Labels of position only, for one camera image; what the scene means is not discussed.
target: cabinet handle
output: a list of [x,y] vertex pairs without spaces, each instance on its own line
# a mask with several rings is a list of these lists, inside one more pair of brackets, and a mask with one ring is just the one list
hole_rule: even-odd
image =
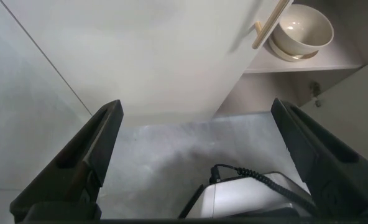
[[279,0],[277,6],[272,11],[270,17],[267,19],[265,25],[261,26],[260,22],[256,22],[254,27],[257,32],[257,38],[254,40],[252,48],[258,49],[260,47],[261,42],[265,39],[268,32],[272,28],[273,24],[277,21],[278,17],[281,15],[282,11],[285,9],[286,5],[289,3],[289,0]]

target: power cord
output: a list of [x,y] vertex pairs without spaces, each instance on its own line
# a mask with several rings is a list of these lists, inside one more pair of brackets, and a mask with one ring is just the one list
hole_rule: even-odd
[[291,200],[292,202],[297,203],[298,205],[303,207],[307,212],[309,212],[311,215],[317,216],[317,214],[318,214],[316,207],[312,203],[310,203],[309,201],[305,200],[301,196],[293,193],[292,191],[286,189],[285,187],[282,187],[281,185],[279,185],[279,184],[275,183],[274,181],[272,181],[270,178],[254,171],[254,170],[240,168],[240,167],[234,167],[234,166],[230,166],[230,165],[226,165],[226,164],[216,164],[210,169],[211,177],[209,179],[209,182],[211,184],[215,184],[215,183],[218,183],[218,182],[221,181],[218,167],[227,167],[227,168],[233,169],[238,173],[238,175],[240,175],[242,177],[252,177],[252,178],[262,182],[266,186],[268,186],[271,190],[283,195],[284,197]]

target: cabinet door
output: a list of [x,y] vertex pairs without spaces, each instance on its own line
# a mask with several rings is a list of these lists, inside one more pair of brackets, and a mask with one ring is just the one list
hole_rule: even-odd
[[4,2],[89,110],[120,99],[126,126],[211,118],[257,53],[254,23],[278,4]]
[[302,110],[368,160],[368,65],[319,96]]

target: gray countertop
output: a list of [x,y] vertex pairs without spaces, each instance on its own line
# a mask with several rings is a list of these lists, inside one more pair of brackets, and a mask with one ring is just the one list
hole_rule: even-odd
[[99,194],[102,218],[176,218],[217,163],[279,171],[306,189],[269,112],[121,128]]

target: black cable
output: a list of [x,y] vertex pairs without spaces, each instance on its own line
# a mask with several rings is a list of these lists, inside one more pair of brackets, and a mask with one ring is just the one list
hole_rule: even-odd
[[286,189],[285,187],[282,187],[281,185],[279,185],[279,184],[275,183],[274,181],[272,181],[270,178],[254,171],[254,170],[240,168],[240,167],[238,168],[238,167],[234,167],[234,166],[230,166],[230,165],[226,165],[226,164],[216,164],[212,168],[212,177],[211,177],[211,179],[213,178],[213,171],[215,173],[217,172],[217,174],[215,174],[215,176],[219,177],[218,167],[227,167],[227,168],[230,168],[230,169],[234,169],[234,170],[236,170],[236,172],[240,176],[252,177],[252,178],[262,182],[266,186],[268,186],[271,190],[283,195],[284,197],[291,200],[292,202],[297,203],[298,205],[303,207],[305,210],[307,210],[307,212],[309,212],[313,216],[317,215],[316,207],[312,203],[310,203],[309,201],[305,200],[301,196],[293,193],[292,191]]

